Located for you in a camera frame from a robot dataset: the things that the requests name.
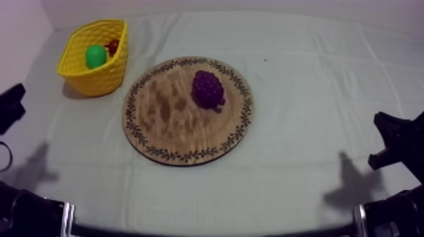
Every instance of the white tablecloth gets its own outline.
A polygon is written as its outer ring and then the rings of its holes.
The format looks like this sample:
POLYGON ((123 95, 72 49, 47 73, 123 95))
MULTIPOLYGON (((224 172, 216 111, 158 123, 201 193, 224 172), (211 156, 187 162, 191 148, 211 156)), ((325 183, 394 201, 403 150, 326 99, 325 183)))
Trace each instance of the white tablecloth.
POLYGON ((77 221, 165 234, 285 233, 350 221, 353 206, 418 182, 402 165, 372 172, 376 112, 424 110, 424 41, 289 14, 187 13, 129 20, 122 86, 83 98, 56 74, 70 33, 55 32, 30 71, 27 113, 2 139, 0 177, 76 204, 77 221), (153 163, 127 142, 123 98, 149 67, 196 55, 249 82, 252 126, 229 154, 192 168, 153 163))

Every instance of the yellow basket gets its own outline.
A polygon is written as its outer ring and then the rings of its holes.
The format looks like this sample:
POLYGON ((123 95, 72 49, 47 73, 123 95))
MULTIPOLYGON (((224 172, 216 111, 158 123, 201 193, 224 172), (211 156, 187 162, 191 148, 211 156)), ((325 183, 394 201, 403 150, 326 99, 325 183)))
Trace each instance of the yellow basket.
POLYGON ((118 88, 124 79, 128 58, 128 25, 123 20, 100 20, 76 30, 68 41, 61 61, 59 73, 81 94, 100 96, 118 88), (112 39, 119 39, 115 55, 108 57, 100 67, 89 69, 85 51, 91 45, 107 45, 112 39))

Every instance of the green toy fruit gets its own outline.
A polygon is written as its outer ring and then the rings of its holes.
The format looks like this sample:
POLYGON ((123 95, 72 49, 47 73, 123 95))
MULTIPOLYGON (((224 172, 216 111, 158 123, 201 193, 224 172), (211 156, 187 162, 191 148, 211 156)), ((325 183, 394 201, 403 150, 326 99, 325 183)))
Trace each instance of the green toy fruit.
POLYGON ((106 49, 101 45, 92 45, 85 51, 85 60, 90 69, 100 67, 106 63, 106 49))

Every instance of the round wooden board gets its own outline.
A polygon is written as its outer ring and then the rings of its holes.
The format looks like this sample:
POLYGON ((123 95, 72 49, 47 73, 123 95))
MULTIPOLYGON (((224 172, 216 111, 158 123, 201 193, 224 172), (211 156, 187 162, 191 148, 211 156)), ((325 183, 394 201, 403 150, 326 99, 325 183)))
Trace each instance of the round wooden board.
POLYGON ((252 120, 252 92, 231 66, 204 57, 181 57, 145 72, 122 108, 129 142, 147 158, 174 166, 201 165, 223 156, 245 136, 252 120), (215 74, 224 87, 221 112, 199 108, 191 98, 198 70, 215 74))

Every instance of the purple grapes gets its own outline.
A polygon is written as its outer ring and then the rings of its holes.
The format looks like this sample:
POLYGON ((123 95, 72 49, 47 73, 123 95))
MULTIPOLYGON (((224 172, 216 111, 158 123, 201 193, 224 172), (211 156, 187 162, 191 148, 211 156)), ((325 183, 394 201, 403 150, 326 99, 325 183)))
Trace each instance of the purple grapes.
POLYGON ((225 104, 224 88, 220 80, 212 72, 196 72, 191 95, 201 108, 215 109, 218 105, 225 104))

